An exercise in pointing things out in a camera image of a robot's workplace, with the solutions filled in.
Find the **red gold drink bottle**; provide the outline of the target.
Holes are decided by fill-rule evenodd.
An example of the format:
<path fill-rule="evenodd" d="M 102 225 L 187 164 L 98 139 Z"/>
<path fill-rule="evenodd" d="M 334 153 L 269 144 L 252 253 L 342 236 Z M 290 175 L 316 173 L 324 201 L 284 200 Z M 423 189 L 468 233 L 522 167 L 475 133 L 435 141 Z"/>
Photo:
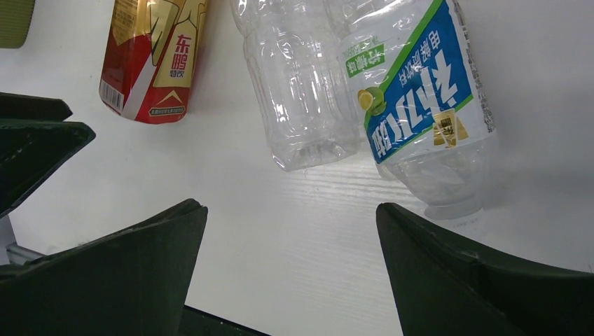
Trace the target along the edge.
<path fill-rule="evenodd" d="M 150 125 L 188 111 L 207 1 L 116 0 L 99 82 L 115 114 Z"/>

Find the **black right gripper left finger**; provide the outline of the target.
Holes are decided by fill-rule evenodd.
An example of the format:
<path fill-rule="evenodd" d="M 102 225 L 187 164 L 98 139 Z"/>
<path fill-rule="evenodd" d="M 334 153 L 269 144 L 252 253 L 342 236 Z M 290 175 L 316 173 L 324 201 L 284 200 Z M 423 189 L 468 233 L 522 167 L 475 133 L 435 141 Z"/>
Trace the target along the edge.
<path fill-rule="evenodd" d="M 187 199 L 87 244 L 4 265 L 1 334 L 177 334 L 207 214 Z"/>

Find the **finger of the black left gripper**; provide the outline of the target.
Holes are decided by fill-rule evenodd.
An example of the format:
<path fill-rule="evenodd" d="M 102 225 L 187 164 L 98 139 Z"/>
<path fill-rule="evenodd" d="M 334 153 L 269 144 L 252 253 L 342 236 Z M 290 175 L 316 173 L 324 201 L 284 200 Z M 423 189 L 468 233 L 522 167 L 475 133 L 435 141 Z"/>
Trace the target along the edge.
<path fill-rule="evenodd" d="M 1 93 L 1 217 L 96 137 L 61 99 Z"/>

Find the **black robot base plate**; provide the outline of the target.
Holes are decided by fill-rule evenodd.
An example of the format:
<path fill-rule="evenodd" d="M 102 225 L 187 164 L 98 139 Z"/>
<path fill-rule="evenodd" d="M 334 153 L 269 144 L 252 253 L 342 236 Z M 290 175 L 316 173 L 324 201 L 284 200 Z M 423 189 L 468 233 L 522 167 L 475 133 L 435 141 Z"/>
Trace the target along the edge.
<path fill-rule="evenodd" d="M 213 314 L 184 306 L 177 335 L 268 336 L 268 334 Z"/>

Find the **blue green lemon drink bottle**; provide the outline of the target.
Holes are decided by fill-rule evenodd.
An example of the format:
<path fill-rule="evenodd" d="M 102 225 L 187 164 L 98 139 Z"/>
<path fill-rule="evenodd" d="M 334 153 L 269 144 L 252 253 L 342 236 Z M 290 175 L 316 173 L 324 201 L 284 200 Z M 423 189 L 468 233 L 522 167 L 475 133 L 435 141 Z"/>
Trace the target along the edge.
<path fill-rule="evenodd" d="M 495 122 L 457 1 L 325 1 L 380 175 L 439 220 L 483 208 Z"/>

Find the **large clear plastic bottle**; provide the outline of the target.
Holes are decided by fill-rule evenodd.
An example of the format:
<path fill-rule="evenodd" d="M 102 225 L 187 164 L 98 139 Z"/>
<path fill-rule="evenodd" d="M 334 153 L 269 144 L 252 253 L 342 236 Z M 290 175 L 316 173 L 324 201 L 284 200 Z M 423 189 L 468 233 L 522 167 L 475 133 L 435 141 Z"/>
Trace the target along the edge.
<path fill-rule="evenodd" d="M 286 172 L 359 152 L 358 117 L 322 1 L 231 1 L 265 137 Z"/>

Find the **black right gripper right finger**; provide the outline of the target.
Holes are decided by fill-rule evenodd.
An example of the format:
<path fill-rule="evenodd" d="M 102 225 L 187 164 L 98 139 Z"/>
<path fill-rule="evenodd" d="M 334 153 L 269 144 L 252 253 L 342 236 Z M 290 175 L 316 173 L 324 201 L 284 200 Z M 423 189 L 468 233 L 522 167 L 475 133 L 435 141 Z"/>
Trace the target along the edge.
<path fill-rule="evenodd" d="M 405 335 L 592 335 L 593 275 L 519 258 L 395 203 L 376 225 Z"/>

